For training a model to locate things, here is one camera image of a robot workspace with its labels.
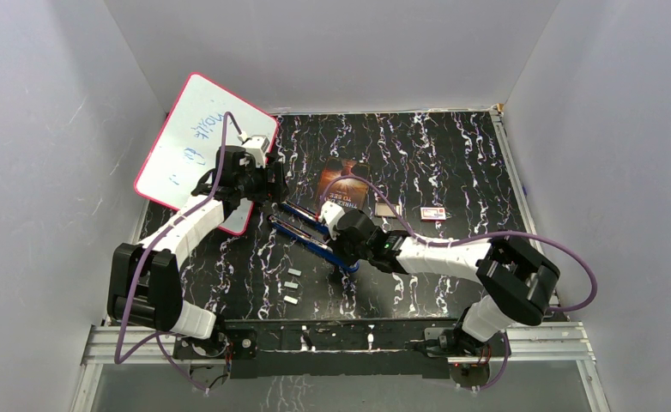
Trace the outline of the blue stapler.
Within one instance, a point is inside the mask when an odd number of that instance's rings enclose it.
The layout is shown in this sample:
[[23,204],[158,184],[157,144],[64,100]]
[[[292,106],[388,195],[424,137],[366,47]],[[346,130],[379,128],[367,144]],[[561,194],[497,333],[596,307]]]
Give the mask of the blue stapler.
[[360,268],[360,264],[357,261],[349,263],[336,253],[331,245],[328,228],[317,219],[316,214],[313,211],[290,201],[279,203],[278,206],[296,217],[302,223],[314,229],[318,232],[318,235],[306,232],[304,229],[298,228],[276,215],[268,215],[270,226],[278,233],[284,234],[290,239],[295,240],[308,251],[347,273],[354,273]]

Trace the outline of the staples box tray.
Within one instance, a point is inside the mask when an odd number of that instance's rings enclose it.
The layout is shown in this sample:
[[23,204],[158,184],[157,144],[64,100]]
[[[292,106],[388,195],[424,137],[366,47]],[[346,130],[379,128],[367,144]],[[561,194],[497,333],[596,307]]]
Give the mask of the staples box tray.
[[374,209],[374,215],[381,218],[396,218],[402,214],[402,208],[396,204],[390,207],[387,203],[377,203]]

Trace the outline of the red staples box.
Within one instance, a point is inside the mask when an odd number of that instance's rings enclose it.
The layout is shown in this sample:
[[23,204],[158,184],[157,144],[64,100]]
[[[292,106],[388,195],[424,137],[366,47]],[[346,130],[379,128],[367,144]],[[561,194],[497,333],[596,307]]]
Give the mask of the red staples box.
[[421,207],[420,218],[423,221],[445,221],[447,214],[444,207]]

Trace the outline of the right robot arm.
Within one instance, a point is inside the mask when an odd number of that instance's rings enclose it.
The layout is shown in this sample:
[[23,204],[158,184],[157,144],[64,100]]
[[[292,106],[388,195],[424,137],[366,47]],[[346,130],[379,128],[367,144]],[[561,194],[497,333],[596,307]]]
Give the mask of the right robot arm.
[[520,233],[462,244],[422,239],[385,231],[363,211],[332,202],[321,207],[318,220],[346,265],[365,260],[385,273],[428,273],[481,284],[486,296],[465,310],[451,337],[466,355],[479,354],[511,324],[540,324],[560,275]]

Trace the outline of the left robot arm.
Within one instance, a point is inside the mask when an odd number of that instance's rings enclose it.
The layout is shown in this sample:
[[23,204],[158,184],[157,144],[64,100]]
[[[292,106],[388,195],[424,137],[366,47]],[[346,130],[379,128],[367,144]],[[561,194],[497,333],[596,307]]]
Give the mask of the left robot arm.
[[217,154],[216,167],[201,176],[176,215],[138,243],[116,248],[106,305],[118,322],[195,338],[208,357],[224,353],[228,335],[215,326],[213,312],[184,300],[182,266],[242,203],[280,203],[288,194],[284,164],[272,154],[236,146]]

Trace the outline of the pink framed whiteboard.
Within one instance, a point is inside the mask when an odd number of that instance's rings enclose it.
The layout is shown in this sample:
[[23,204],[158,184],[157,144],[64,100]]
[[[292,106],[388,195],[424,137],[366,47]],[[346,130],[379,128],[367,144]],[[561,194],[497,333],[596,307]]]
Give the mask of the pink framed whiteboard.
[[181,209],[196,182],[215,167],[226,112],[248,136],[268,138],[264,151],[272,150],[278,130],[275,118],[194,72],[136,177],[136,193],[170,209]]

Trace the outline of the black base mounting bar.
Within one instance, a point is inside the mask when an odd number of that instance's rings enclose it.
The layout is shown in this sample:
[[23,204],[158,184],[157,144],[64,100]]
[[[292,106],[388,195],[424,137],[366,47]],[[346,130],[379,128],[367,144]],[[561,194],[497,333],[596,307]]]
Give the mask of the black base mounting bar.
[[286,375],[417,375],[449,379],[458,367],[478,366],[504,354],[499,336],[475,351],[451,341],[455,318],[227,320],[205,341],[183,338],[177,360],[230,367],[233,379]]

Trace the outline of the aluminium frame rail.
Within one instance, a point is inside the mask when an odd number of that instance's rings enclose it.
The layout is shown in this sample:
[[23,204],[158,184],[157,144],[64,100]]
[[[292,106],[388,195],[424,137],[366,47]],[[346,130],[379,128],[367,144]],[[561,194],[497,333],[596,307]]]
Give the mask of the aluminium frame rail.
[[137,351],[115,364],[118,329],[91,330],[75,411],[606,411],[584,327],[512,327],[489,360],[407,351],[425,319],[250,322],[249,360],[196,356],[134,327]]

